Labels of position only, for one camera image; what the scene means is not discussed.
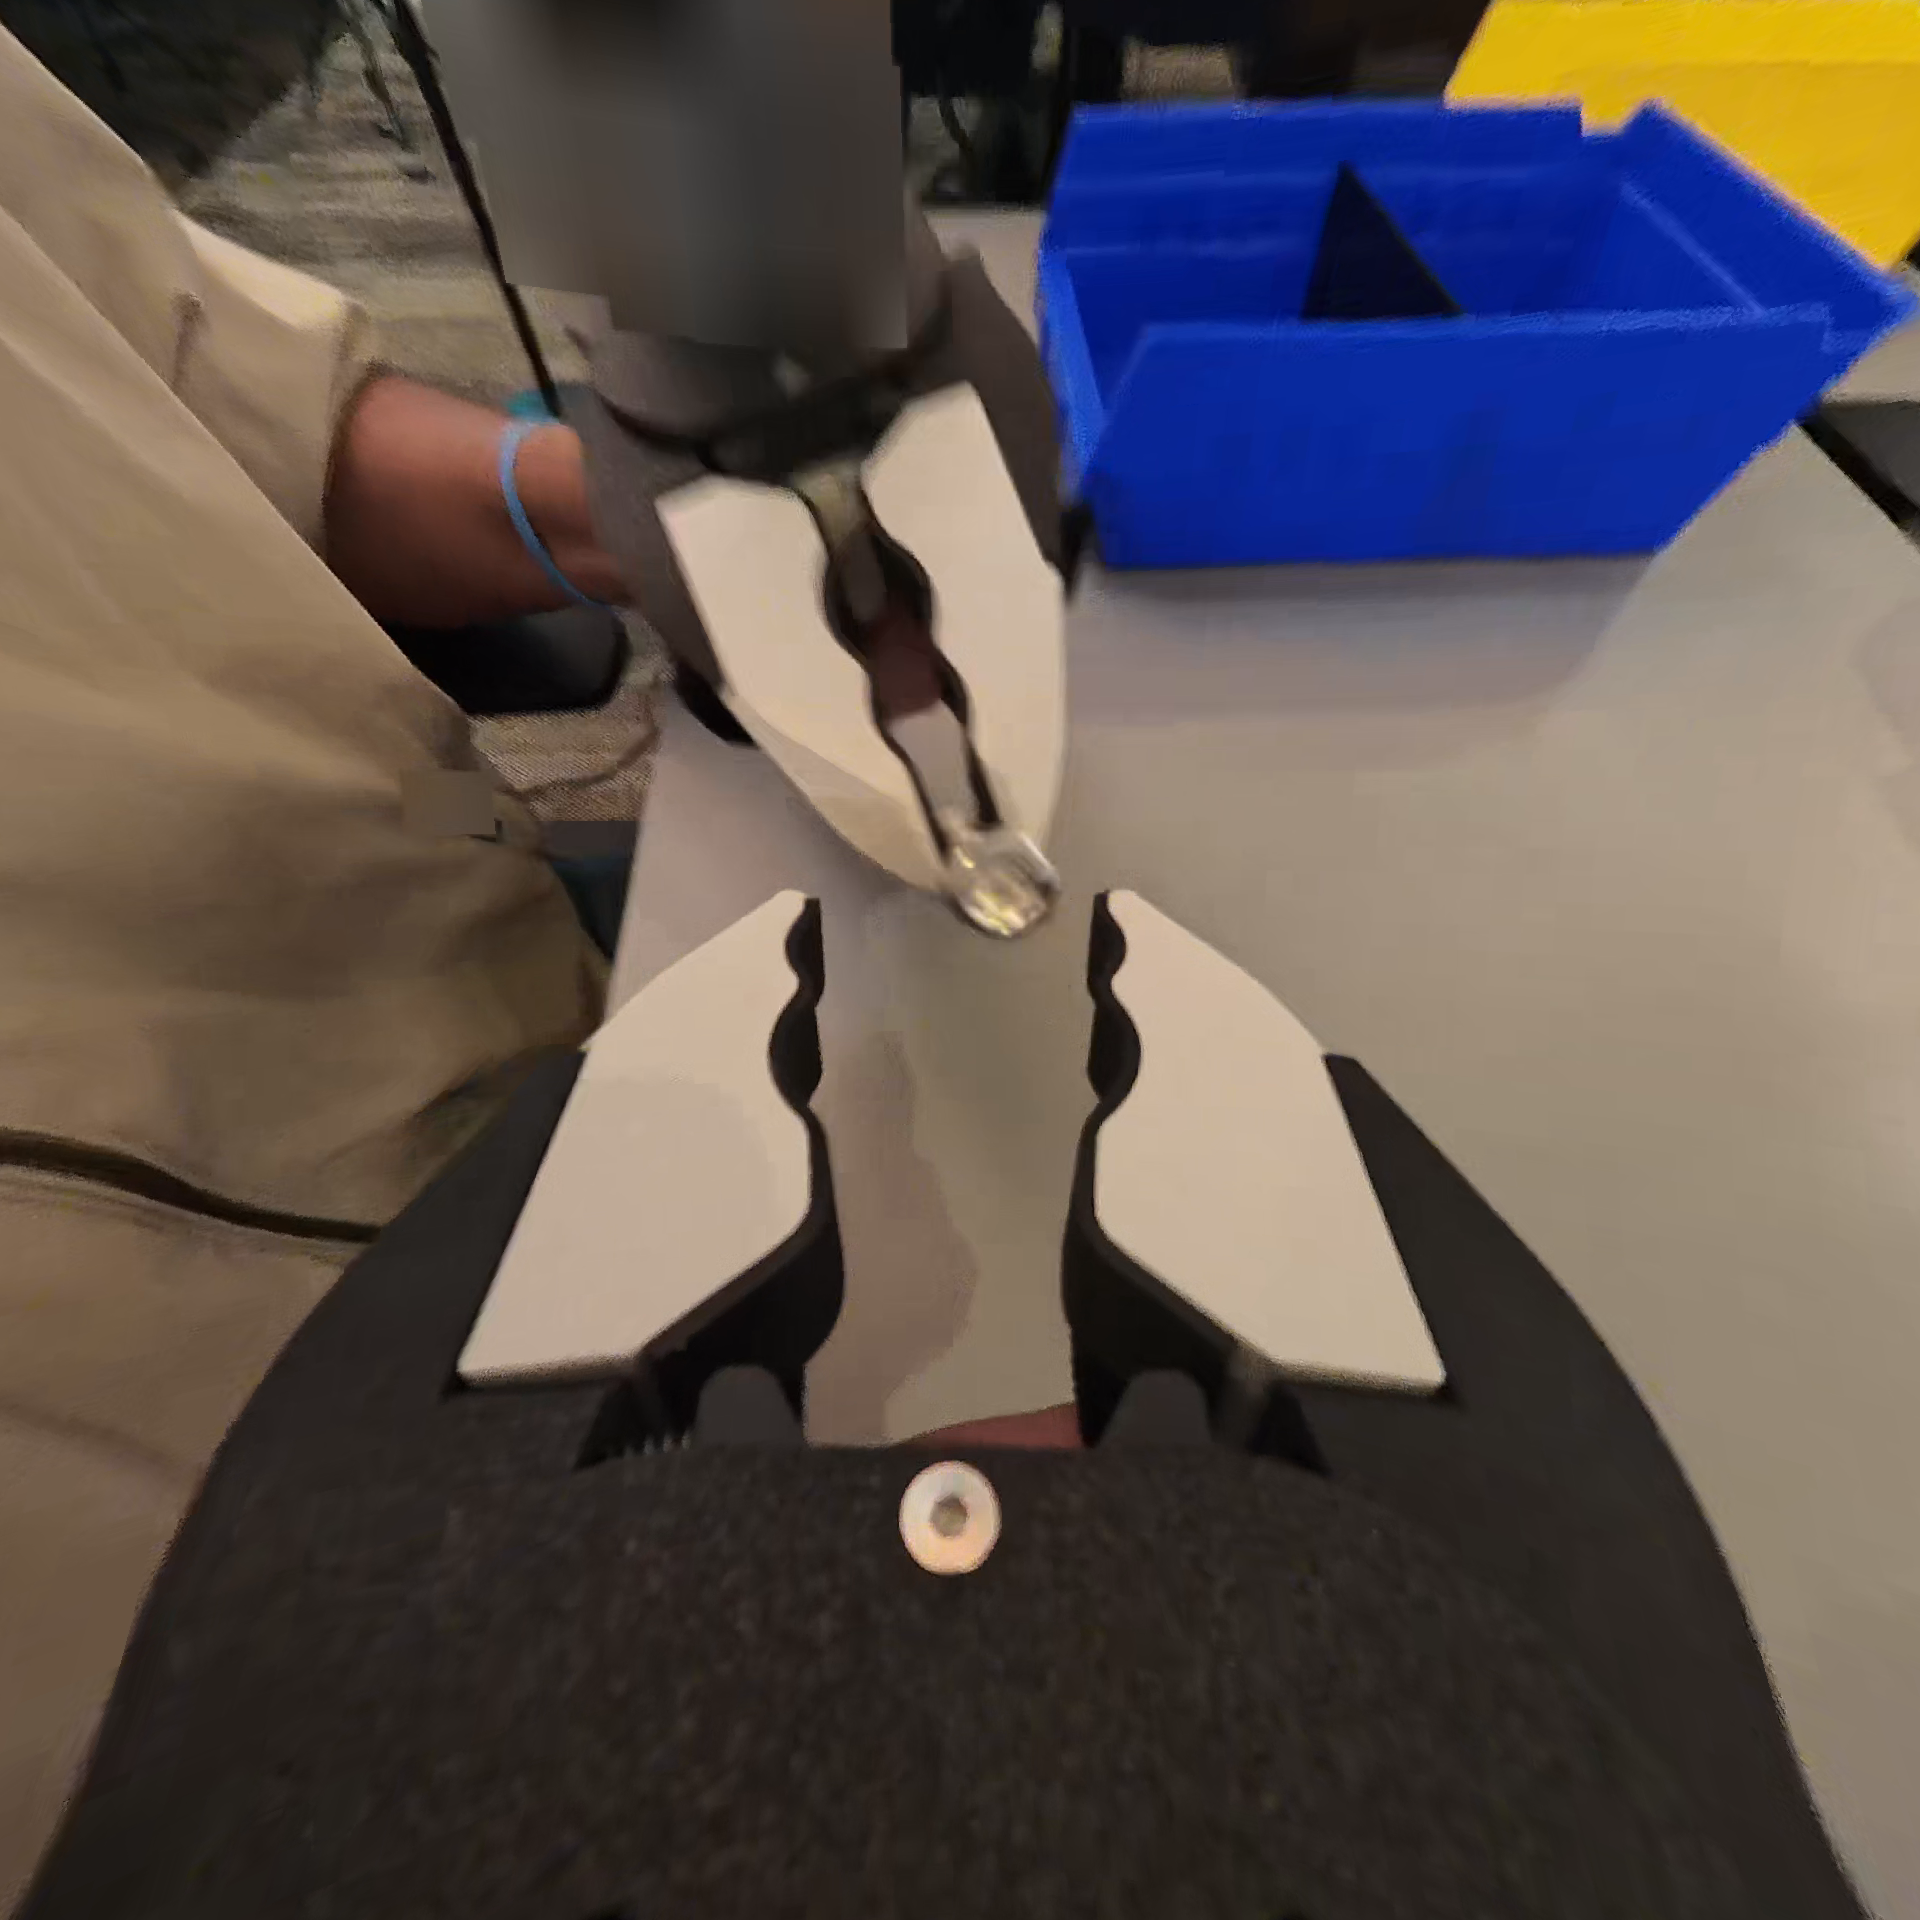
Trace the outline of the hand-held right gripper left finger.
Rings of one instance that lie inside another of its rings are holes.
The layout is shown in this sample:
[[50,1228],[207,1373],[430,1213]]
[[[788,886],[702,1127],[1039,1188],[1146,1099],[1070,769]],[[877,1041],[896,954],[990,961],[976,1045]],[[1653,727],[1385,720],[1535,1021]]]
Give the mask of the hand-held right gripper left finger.
[[822,1085],[822,903],[780,891],[655,972],[589,1041],[463,1387],[627,1380],[693,1409],[760,1369],[804,1409],[844,1305]]

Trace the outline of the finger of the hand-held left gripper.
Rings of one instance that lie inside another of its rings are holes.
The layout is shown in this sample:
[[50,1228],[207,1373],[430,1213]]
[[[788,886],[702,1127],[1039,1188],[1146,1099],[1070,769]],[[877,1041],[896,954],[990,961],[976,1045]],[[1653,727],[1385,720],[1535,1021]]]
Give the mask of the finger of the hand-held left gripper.
[[973,388],[913,399],[863,463],[877,525],[926,577],[941,658],[1004,826],[1039,849],[1065,784],[1065,585],[1025,521]]
[[702,480],[659,502],[707,626],[728,708],[859,851],[929,895],[945,854],[913,779],[881,734],[868,676],[832,633],[825,539],[798,495]]

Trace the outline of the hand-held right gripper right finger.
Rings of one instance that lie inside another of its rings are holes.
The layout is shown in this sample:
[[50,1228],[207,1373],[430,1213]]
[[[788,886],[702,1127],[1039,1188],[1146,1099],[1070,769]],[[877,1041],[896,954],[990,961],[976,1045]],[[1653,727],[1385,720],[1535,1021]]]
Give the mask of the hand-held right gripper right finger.
[[1094,903],[1088,993],[1077,1369],[1177,1371],[1254,1422],[1286,1384],[1436,1399],[1450,1371],[1311,1029],[1130,888]]

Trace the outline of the steel hex bolt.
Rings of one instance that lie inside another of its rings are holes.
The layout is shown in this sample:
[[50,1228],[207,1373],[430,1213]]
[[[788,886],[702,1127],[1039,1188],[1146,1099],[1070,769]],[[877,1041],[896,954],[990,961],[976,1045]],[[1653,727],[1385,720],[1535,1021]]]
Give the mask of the steel hex bolt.
[[957,871],[1004,819],[986,769],[973,745],[968,714],[947,683],[912,673],[877,682],[877,727],[902,759],[936,851],[936,871]]

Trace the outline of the steel hex nut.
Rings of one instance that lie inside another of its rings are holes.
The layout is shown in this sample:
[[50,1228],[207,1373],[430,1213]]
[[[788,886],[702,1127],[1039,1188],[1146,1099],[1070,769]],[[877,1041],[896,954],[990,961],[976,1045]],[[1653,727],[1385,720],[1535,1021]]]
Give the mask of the steel hex nut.
[[971,930],[1018,943],[1053,914],[1063,884],[1022,830],[957,826],[947,835],[941,891]]

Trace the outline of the blue bin with black divider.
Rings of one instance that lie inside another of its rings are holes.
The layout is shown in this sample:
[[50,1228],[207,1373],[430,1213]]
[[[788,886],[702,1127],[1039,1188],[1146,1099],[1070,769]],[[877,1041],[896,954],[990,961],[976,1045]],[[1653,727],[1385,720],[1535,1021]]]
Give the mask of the blue bin with black divider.
[[1631,559],[1918,312],[1662,106],[1077,111],[1039,236],[1109,568]]

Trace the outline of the person's left forearm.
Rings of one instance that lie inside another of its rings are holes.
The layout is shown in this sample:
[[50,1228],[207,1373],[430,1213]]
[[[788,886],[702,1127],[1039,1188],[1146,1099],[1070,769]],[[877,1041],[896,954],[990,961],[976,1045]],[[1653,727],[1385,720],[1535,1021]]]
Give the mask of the person's left forearm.
[[[573,609],[529,577],[501,512],[505,417],[399,372],[372,372],[351,402],[332,449],[323,554],[379,622],[463,629]],[[627,609],[612,551],[609,564],[612,609]]]

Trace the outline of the blue wristband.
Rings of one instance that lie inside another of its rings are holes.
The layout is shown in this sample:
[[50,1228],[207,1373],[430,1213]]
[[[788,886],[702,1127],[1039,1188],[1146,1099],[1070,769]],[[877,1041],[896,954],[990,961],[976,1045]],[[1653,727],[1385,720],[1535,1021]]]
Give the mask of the blue wristband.
[[616,603],[616,577],[595,528],[584,441],[573,425],[507,416],[497,435],[497,495],[529,577],[552,606]]

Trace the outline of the black office chair seat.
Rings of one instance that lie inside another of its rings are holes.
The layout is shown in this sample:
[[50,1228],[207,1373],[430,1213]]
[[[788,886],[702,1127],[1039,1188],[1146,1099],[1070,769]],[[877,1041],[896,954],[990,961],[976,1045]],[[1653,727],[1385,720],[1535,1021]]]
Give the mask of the black office chair seat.
[[463,629],[383,626],[383,633],[469,717],[598,711],[631,664],[626,626],[606,609],[497,617]]

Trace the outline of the black tripod stand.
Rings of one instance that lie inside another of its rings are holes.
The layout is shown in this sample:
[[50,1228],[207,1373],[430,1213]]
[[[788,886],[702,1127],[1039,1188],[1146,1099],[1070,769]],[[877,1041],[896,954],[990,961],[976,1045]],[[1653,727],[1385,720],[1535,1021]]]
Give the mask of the black tripod stand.
[[497,294],[501,298],[501,306],[514,323],[515,343],[521,348],[521,355],[526,359],[529,376],[536,378],[536,395],[538,395],[538,417],[546,421],[563,421],[563,395],[560,383],[550,368],[550,359],[543,352],[543,343],[538,333],[538,324],[532,319],[532,309],[526,306],[521,289],[511,281],[501,245],[497,239],[493,226],[493,212],[484,203],[484,191],[479,183],[479,175],[472,163],[469,144],[463,139],[451,102],[446,97],[444,75],[441,75],[441,61],[438,53],[421,26],[417,6],[414,4],[379,4],[379,11],[388,20],[388,34],[396,43],[396,53],[403,61],[403,67],[411,74],[411,81],[421,89],[430,124],[434,130],[438,145],[446,160],[446,172],[453,183],[453,191],[459,194],[459,203],[469,211],[472,226],[479,239],[484,267],[493,278]]

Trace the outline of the black flat pad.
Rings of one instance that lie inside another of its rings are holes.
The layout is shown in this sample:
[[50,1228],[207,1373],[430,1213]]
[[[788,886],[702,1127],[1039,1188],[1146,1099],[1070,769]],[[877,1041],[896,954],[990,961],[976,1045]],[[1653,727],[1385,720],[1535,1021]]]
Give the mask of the black flat pad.
[[1830,399],[1803,432],[1918,543],[1918,399]]

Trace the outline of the yellow plastic bin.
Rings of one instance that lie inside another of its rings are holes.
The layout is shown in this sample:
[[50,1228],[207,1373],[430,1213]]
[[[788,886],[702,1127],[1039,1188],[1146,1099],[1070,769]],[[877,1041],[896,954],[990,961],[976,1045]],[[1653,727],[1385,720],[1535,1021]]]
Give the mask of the yellow plastic bin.
[[1450,103],[1662,103],[1882,267],[1918,245],[1915,4],[1492,4]]

